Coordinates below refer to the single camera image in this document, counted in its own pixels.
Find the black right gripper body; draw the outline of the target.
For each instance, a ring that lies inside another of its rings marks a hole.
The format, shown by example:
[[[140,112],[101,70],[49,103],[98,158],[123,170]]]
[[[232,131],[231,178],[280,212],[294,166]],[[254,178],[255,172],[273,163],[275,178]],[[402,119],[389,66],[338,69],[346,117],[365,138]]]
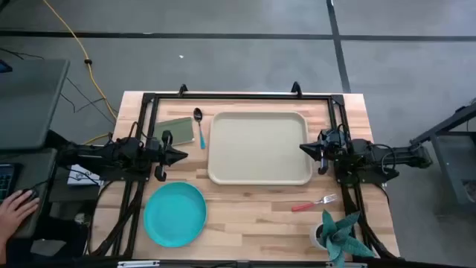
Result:
[[[325,174],[329,169],[329,161],[334,161],[337,155],[347,152],[346,136],[340,130],[321,130],[318,147],[318,161],[321,163],[318,173]]]

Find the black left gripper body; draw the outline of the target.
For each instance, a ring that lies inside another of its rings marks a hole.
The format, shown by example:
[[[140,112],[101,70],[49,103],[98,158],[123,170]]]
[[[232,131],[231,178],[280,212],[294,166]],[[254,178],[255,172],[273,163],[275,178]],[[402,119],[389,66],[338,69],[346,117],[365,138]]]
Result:
[[[164,171],[164,166],[167,165],[168,149],[173,143],[173,136],[169,130],[163,131],[161,140],[152,138],[150,140],[150,149],[152,151],[150,160],[153,168],[154,177],[159,182],[164,182],[167,179],[167,173]]]

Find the metal spoon with teal handle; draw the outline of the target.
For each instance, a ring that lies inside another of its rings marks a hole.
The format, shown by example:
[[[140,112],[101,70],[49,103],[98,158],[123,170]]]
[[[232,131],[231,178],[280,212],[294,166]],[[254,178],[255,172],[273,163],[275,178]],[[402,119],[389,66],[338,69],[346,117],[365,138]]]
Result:
[[[205,143],[205,137],[204,137],[203,132],[202,132],[201,122],[202,122],[202,119],[203,119],[203,114],[202,114],[202,111],[200,110],[200,108],[196,107],[193,110],[193,117],[194,117],[195,121],[197,122],[197,124],[199,125],[200,147],[201,147],[202,150],[204,150],[206,148],[206,143]]]

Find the metal fork with red handle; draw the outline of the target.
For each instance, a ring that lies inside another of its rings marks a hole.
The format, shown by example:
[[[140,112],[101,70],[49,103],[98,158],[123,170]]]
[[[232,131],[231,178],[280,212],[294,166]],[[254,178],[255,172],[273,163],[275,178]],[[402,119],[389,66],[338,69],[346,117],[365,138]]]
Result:
[[[291,211],[292,212],[297,212],[297,211],[303,211],[303,210],[306,210],[306,209],[309,209],[315,205],[320,205],[320,204],[327,204],[327,203],[331,203],[331,202],[334,202],[338,199],[338,196],[336,194],[330,194],[330,195],[327,195],[325,197],[322,197],[320,198],[319,200],[317,201],[314,201],[314,202],[308,202],[306,204],[302,204],[302,205],[296,205],[296,206],[293,206],[291,208]]]

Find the teal round plate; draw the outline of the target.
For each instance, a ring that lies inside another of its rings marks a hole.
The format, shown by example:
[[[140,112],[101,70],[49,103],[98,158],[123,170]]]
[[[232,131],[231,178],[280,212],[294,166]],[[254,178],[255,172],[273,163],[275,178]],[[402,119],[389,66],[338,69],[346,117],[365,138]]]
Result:
[[[186,182],[162,185],[147,201],[144,229],[151,240],[167,248],[179,248],[194,241],[208,219],[202,192]]]

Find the blue faceted cup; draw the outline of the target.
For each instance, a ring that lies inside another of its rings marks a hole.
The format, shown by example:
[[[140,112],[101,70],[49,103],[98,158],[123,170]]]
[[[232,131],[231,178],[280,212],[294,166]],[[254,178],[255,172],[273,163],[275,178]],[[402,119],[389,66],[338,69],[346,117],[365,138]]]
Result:
[[[322,212],[321,232],[317,233],[315,230],[313,239],[326,249],[329,261],[337,268],[344,268],[346,254],[364,258],[375,256],[372,250],[351,236],[351,231],[359,218],[360,212],[356,211],[335,222],[327,210]]]

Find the beige plastic tray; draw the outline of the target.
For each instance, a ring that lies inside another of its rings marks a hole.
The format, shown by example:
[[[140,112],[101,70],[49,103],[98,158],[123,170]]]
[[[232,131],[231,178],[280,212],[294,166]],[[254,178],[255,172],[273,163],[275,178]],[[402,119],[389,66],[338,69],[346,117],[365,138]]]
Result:
[[[308,136],[298,112],[220,112],[210,123],[208,176],[219,185],[305,185]]]

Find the white printed box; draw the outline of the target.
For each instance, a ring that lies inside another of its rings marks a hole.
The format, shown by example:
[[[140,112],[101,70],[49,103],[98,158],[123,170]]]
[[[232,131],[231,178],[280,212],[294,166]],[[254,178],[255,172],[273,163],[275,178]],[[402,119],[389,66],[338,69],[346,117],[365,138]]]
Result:
[[[67,169],[68,181],[67,185],[70,186],[86,186],[96,185],[102,186],[103,182],[96,173],[92,173],[90,170],[85,169],[80,165],[72,165]]]

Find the grey metal cart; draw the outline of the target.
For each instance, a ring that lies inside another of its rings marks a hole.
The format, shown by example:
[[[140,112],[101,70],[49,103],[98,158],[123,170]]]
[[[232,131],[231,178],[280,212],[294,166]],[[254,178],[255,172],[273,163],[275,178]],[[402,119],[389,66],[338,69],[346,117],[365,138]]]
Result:
[[[449,118],[411,139],[410,143],[431,142],[457,204],[476,211],[476,130],[455,130],[473,119],[476,119],[476,101],[460,107]]]

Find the dark desk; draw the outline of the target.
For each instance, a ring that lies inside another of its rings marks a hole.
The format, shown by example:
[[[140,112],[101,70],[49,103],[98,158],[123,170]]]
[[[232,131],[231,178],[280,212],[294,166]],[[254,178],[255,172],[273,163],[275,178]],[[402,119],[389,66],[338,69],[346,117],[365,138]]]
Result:
[[[49,184],[56,168],[56,156],[54,149],[0,155],[0,164],[12,164],[18,168],[13,192],[30,188],[36,188],[39,192],[38,209],[22,221],[13,238],[30,238],[34,234],[37,222],[42,217],[43,206],[47,202]]]

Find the grey desk panel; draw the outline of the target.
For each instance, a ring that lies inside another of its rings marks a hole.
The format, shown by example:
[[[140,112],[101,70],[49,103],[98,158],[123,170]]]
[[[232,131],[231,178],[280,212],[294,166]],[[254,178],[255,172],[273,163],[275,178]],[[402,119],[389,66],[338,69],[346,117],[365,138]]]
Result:
[[[45,143],[70,66],[67,60],[20,60],[0,72],[0,150]]]

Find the person's hand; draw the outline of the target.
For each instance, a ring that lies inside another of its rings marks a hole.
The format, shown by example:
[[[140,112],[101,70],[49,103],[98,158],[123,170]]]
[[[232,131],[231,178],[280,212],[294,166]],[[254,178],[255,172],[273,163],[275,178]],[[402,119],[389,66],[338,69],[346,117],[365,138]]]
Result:
[[[22,221],[37,210],[39,198],[32,196],[32,190],[16,191],[0,205],[0,243],[6,243]]]

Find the black keyboard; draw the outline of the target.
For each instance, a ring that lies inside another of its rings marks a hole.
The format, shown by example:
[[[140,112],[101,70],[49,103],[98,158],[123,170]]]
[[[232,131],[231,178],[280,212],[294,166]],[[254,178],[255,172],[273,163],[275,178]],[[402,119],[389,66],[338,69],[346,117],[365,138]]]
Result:
[[[0,164],[0,202],[12,194],[18,168],[12,164]]]

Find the black aluminium table frame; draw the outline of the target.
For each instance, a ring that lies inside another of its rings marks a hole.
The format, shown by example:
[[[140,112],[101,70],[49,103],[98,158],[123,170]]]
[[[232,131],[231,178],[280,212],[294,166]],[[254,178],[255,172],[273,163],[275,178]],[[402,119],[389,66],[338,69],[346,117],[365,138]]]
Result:
[[[115,137],[126,136],[133,121],[138,120],[143,95],[149,92],[124,92],[120,104]],[[337,193],[340,188],[329,171],[315,174],[302,186],[217,185],[207,175],[210,121],[216,113],[245,111],[295,111],[307,122],[311,141],[321,129],[330,126],[325,100],[312,100],[318,93],[304,93],[297,98],[292,93],[265,92],[185,92],[183,98],[172,92],[160,99],[156,121],[166,121],[189,115],[195,107],[204,112],[202,127],[207,149],[199,141],[178,146],[189,153],[188,158],[167,169],[167,181],[188,182],[205,196],[208,221],[205,230],[190,245],[164,248],[148,238],[144,231],[143,209],[132,257],[138,259],[173,260],[244,260],[244,261],[327,261],[327,253],[314,247],[309,231],[321,221],[322,208],[292,213],[291,207],[321,196]],[[352,138],[373,140],[363,94],[342,94]],[[100,198],[94,216],[89,245],[95,250],[107,237],[118,220],[125,190],[124,182],[114,182]],[[362,185],[361,192],[368,223],[381,242],[394,255],[399,255],[393,221],[385,194],[374,185]]]

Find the silver metal bracket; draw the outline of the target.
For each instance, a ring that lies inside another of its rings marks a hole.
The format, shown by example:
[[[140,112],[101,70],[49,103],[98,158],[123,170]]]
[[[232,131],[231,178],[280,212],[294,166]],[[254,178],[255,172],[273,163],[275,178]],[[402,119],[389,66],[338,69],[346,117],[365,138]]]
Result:
[[[161,262],[158,260],[146,261],[120,261],[117,268],[159,268]]]

